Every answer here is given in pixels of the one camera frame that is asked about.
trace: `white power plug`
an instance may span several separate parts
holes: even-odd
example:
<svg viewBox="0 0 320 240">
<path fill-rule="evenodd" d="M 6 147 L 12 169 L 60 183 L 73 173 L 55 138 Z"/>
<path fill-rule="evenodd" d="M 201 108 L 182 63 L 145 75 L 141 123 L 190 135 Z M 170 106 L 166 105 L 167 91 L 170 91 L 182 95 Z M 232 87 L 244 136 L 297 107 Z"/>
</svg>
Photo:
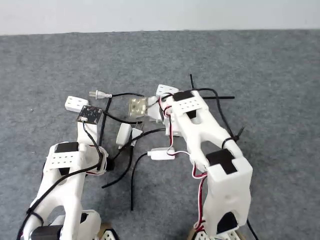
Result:
<svg viewBox="0 0 320 240">
<path fill-rule="evenodd" d="M 175 94 L 179 92 L 179 89 L 178 88 L 175 88 L 173 86 L 168 86 L 168 85 L 163 85 L 163 84 L 159 84 L 158 85 L 158 88 L 156 89 L 156 93 L 155 95 L 157 97 L 160 97 L 162 96 L 163 94 L 165 93 L 170 93 L 170 94 Z"/>
<path fill-rule="evenodd" d="M 121 123 L 115 143 L 122 148 L 128 141 L 131 135 L 132 127 L 128 123 Z"/>
<path fill-rule="evenodd" d="M 89 105 L 89 101 L 83 98 L 75 97 L 75 96 L 68 96 L 64 107 L 68 111 L 80 113 L 83 106 Z"/>
</svg>

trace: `black cable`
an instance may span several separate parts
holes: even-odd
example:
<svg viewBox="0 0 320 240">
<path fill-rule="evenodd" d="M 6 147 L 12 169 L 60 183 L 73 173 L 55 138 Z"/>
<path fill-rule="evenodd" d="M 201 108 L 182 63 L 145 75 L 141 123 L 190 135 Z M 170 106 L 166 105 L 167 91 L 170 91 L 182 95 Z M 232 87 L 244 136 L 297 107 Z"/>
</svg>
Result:
<svg viewBox="0 0 320 240">
<path fill-rule="evenodd" d="M 207 88 L 207 87 L 204 87 L 204 88 L 195 88 L 194 90 L 197 90 L 197 91 L 211 91 L 211 92 L 214 93 L 214 95 L 215 95 L 215 97 L 216 97 L 216 105 L 217 105 L 217 107 L 218 107 L 218 111 L 219 111 L 219 113 L 220 113 L 220 116 L 221 116 L 221 118 L 222 118 L 222 120 L 223 120 L 223 122 L 224 122 L 224 124 L 225 124 L 225 126 L 226 126 L 226 129 L 227 129 L 227 131 L 229 132 L 230 136 L 231 136 L 232 138 L 234 138 L 235 136 L 234 136 L 234 134 L 233 134 L 233 132 L 232 132 L 230 126 L 229 126 L 229 123 L 228 123 L 228 121 L 227 121 L 224 113 L 222 112 L 221 105 L 220 105 L 220 99 L 219 99 L 219 95 L 218 95 L 217 91 L 214 90 L 213 88 Z"/>
<path fill-rule="evenodd" d="M 192 78 L 192 74 L 191 73 L 190 73 L 190 80 L 191 80 L 192 89 L 195 89 L 195 83 L 194 83 L 194 79 Z"/>
<path fill-rule="evenodd" d="M 117 182 L 119 182 L 121 179 L 124 178 L 124 176 L 127 174 L 127 172 L 129 171 L 129 169 L 131 167 L 133 157 L 134 157 L 134 146 L 131 146 L 130 147 L 130 153 L 129 153 L 129 162 L 128 162 L 128 165 L 126 166 L 126 169 L 124 170 L 124 172 L 116 180 L 113 180 L 112 182 L 109 182 L 108 184 L 104 185 L 102 187 L 103 189 L 116 184 Z"/>
<path fill-rule="evenodd" d="M 120 123 L 125 123 L 125 124 L 142 124 L 142 121 L 126 121 L 126 120 L 122 120 L 120 118 L 117 118 L 115 116 L 112 116 L 110 113 L 108 113 L 107 111 L 103 111 L 103 114 L 105 116 L 108 116 L 109 118 L 113 119 L 113 120 L 116 120 Z"/>
<path fill-rule="evenodd" d="M 194 78 L 192 77 L 192 74 L 190 73 L 190 81 L 191 81 L 191 87 L 192 90 L 195 89 L 195 83 L 194 83 Z M 203 96 L 203 99 L 217 99 L 216 96 Z M 234 96 L 219 96 L 219 99 L 235 99 Z"/>
<path fill-rule="evenodd" d="M 117 93 L 117 94 L 113 94 L 112 97 L 120 97 L 120 96 L 124 96 L 124 95 L 135 95 L 135 96 L 139 96 L 139 97 L 144 97 L 144 95 L 142 95 L 140 93 L 136 93 L 136 92 Z M 100 129 L 100 135 L 99 135 L 99 144 L 98 144 L 99 146 L 102 145 L 102 140 L 103 140 L 104 131 L 105 131 L 105 125 L 106 125 L 106 120 L 107 120 L 107 114 L 109 114 L 108 117 L 110 117 L 110 118 L 112 118 L 112 119 L 114 119 L 116 121 L 119 121 L 121 123 L 128 123 L 127 121 L 124 121 L 124 120 L 121 120 L 119 118 L 116 118 L 116 117 L 110 115 L 110 113 L 108 113 L 110 105 L 111 105 L 112 97 L 110 97 L 108 99 L 108 102 L 106 104 L 105 110 L 103 112 L 103 119 L 102 119 L 102 124 L 101 124 L 101 129 Z"/>
<path fill-rule="evenodd" d="M 138 140 L 140 138 L 143 138 L 144 136 L 149 135 L 149 134 L 153 134 L 153 133 L 157 133 L 157 132 L 164 132 L 165 130 L 166 130 L 165 128 L 158 128 L 158 129 L 154 129 L 154 130 L 150 130 L 150 131 L 146 131 L 146 132 L 142 133 L 140 136 L 137 136 L 137 137 L 131 139 L 125 145 L 123 145 L 123 147 L 120 148 L 119 151 L 117 152 L 117 154 L 111 159 L 115 160 L 120 155 L 120 153 L 123 150 L 125 150 L 125 148 L 128 147 L 133 141 Z"/>
<path fill-rule="evenodd" d="M 144 153 L 142 154 L 140 157 L 138 157 L 138 159 L 136 160 L 134 166 L 133 166 L 133 170 L 132 170 L 132 175 L 131 175 L 131 204 L 130 204 L 130 209 L 131 211 L 134 210 L 134 175 L 135 175 L 135 170 L 136 170 L 136 167 L 139 163 L 139 161 L 144 157 L 146 156 L 148 153 Z"/>
<path fill-rule="evenodd" d="M 144 97 L 144 95 L 136 92 L 124 92 L 124 93 L 118 93 L 118 94 L 112 94 L 112 97 L 119 97 L 119 96 L 124 96 L 124 95 L 135 95 L 139 97 Z"/>
<path fill-rule="evenodd" d="M 217 99 L 216 96 L 202 96 L 203 99 Z M 219 96 L 219 99 L 235 99 L 235 96 Z"/>
<path fill-rule="evenodd" d="M 248 224 L 248 227 L 249 227 L 252 235 L 254 236 L 254 239 L 259 240 L 259 238 L 258 238 L 257 234 L 255 233 L 254 229 L 252 228 L 248 218 L 246 219 L 246 224 Z"/>
<path fill-rule="evenodd" d="M 51 193 L 51 191 L 57 186 L 59 185 L 62 181 L 64 181 L 65 179 L 71 177 L 71 176 L 74 176 L 76 174 L 81 174 L 81 173 L 85 173 L 85 172 L 88 172 L 92 169 L 95 169 L 99 166 L 99 163 L 101 165 L 101 162 L 102 162 L 102 157 L 103 157 L 103 154 L 99 151 L 99 147 L 97 145 L 97 143 L 95 142 L 94 138 L 90 135 L 89 132 L 87 132 L 86 128 L 85 128 L 85 123 L 83 123 L 83 130 L 86 132 L 86 134 L 88 135 L 88 137 L 91 139 L 91 141 L 93 142 L 93 145 L 95 146 L 95 149 L 97 150 L 98 154 L 99 154 L 99 161 L 98 161 L 98 164 L 95 164 L 91 167 L 87 167 L 87 168 L 84 168 L 84 169 L 80 169 L 78 171 L 74 171 L 74 172 L 71 172 L 71 173 L 68 173 L 67 175 L 64 175 L 62 176 L 60 179 L 58 179 L 47 191 L 45 191 L 45 193 L 39 197 L 35 202 L 34 204 L 29 207 L 29 209 L 26 211 L 26 216 L 19 228 L 19 231 L 17 233 L 17 236 L 16 236 L 16 240 L 20 240 L 21 238 L 21 234 L 22 234 L 22 231 L 23 229 L 25 228 L 25 225 L 28 221 L 28 219 L 30 218 L 30 216 L 33 214 L 34 210 L 39 206 L 39 204 L 45 199 L 46 196 L 48 196 L 49 193 Z"/>
<path fill-rule="evenodd" d="M 165 130 L 166 130 L 165 128 L 158 128 L 158 129 L 146 131 L 146 132 L 142 133 L 140 136 L 137 136 L 137 137 L 131 139 L 131 140 L 128 141 L 125 145 L 123 145 L 123 147 L 119 149 L 119 151 L 117 152 L 117 154 L 116 154 L 113 158 L 110 158 L 109 161 L 114 161 L 114 160 L 120 155 L 120 153 L 121 153 L 126 147 L 128 147 L 133 141 L 138 140 L 138 139 L 140 139 L 140 138 L 142 138 L 142 137 L 144 137 L 144 136 L 146 136 L 146 135 L 149 135 L 149 134 L 152 134 L 152 133 L 157 133 L 157 132 L 162 132 L 162 131 L 165 131 Z M 109 187 L 109 186 L 111 186 L 111 185 L 119 182 L 119 181 L 123 178 L 122 175 L 121 175 L 117 180 L 114 180 L 114 181 L 112 181 L 112 182 L 110 182 L 110 183 L 107 183 L 107 184 L 103 185 L 101 188 L 105 189 L 105 188 L 107 188 L 107 187 Z"/>
<path fill-rule="evenodd" d="M 101 124 L 101 129 L 100 129 L 100 136 L 99 136 L 99 146 L 102 145 L 102 139 L 104 138 L 104 131 L 105 131 L 105 125 L 106 125 L 106 119 L 107 119 L 107 115 L 105 113 L 107 113 L 109 111 L 110 105 L 111 105 L 111 101 L 112 98 L 110 97 L 108 99 L 108 103 L 106 104 L 105 110 L 103 112 L 103 119 L 102 119 L 102 124 Z"/>
</svg>

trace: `white connector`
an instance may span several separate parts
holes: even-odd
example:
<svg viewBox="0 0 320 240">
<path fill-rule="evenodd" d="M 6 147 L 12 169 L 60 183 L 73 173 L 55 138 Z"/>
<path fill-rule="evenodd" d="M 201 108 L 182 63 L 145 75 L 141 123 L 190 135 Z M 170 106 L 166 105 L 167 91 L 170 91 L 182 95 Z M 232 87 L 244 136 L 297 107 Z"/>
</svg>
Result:
<svg viewBox="0 0 320 240">
<path fill-rule="evenodd" d="M 96 90 L 96 91 L 90 91 L 89 97 L 93 97 L 95 99 L 109 99 L 109 98 L 112 98 L 112 94 Z"/>
<path fill-rule="evenodd" d="M 132 139 L 135 139 L 136 137 L 139 137 L 141 134 L 143 133 L 142 130 L 138 129 L 138 128 L 132 128 Z M 131 146 L 135 146 L 137 143 L 137 140 L 134 140 L 132 143 L 131 143 Z"/>
<path fill-rule="evenodd" d="M 68 111 L 80 113 L 83 106 L 89 105 L 89 101 L 83 98 L 75 97 L 75 96 L 68 96 L 64 107 Z"/>
<path fill-rule="evenodd" d="M 171 156 L 167 154 L 167 147 L 158 147 L 158 148 L 152 148 L 150 151 L 148 151 L 147 155 L 151 157 L 152 160 L 161 161 L 161 160 L 173 160 L 176 158 L 176 156 Z M 175 152 L 175 149 L 171 147 L 168 150 L 168 153 L 173 154 Z"/>
<path fill-rule="evenodd" d="M 132 127 L 128 123 L 121 123 L 118 135 L 116 136 L 115 143 L 122 148 L 128 141 L 131 135 Z"/>
</svg>

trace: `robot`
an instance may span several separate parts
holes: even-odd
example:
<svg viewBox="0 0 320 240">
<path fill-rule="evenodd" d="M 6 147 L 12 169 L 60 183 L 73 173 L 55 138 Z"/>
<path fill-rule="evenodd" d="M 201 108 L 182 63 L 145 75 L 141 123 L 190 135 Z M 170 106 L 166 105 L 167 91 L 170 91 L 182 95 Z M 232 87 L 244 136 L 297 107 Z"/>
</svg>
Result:
<svg viewBox="0 0 320 240">
<path fill-rule="evenodd" d="M 235 231 L 245 225 L 248 218 L 253 169 L 236 144 L 239 137 L 233 135 L 226 121 L 227 130 L 209 112 L 208 105 L 199 94 L 199 91 L 208 90 L 214 92 L 220 111 L 219 96 L 213 89 L 179 91 L 160 84 L 156 96 L 132 98 L 129 115 L 132 118 L 148 116 L 165 125 L 165 133 L 171 143 L 165 151 L 167 157 L 189 155 L 193 165 L 192 176 L 200 180 L 198 220 L 190 239 L 238 240 L 240 237 Z M 110 94 L 98 91 L 95 96 L 111 98 Z M 107 151 L 97 146 L 97 124 L 104 111 L 89 106 L 87 102 L 84 104 L 77 118 L 77 141 L 50 147 L 39 191 L 27 211 L 17 239 L 20 236 L 24 240 L 118 239 L 113 229 L 105 229 L 99 234 L 100 215 L 92 209 L 83 210 L 81 205 L 86 175 L 103 175 L 108 164 Z M 173 136 L 181 136 L 185 140 L 187 151 L 173 150 Z M 201 143 L 205 141 L 221 149 L 205 155 L 201 150 Z M 202 204 L 205 179 L 208 191 Z M 48 224 L 47 218 L 57 206 L 64 207 L 65 215 Z"/>
</svg>

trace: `usb connector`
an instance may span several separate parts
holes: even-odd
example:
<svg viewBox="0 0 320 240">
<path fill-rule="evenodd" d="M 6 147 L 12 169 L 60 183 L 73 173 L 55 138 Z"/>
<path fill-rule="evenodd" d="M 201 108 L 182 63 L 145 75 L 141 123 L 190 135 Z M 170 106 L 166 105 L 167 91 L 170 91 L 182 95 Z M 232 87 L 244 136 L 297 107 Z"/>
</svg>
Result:
<svg viewBox="0 0 320 240">
<path fill-rule="evenodd" d="M 167 147 L 152 148 L 151 151 L 148 151 L 147 155 L 156 161 L 175 159 L 176 156 L 167 154 L 167 149 Z M 168 150 L 169 154 L 173 154 L 174 152 L 175 149 L 173 147 Z"/>
</svg>

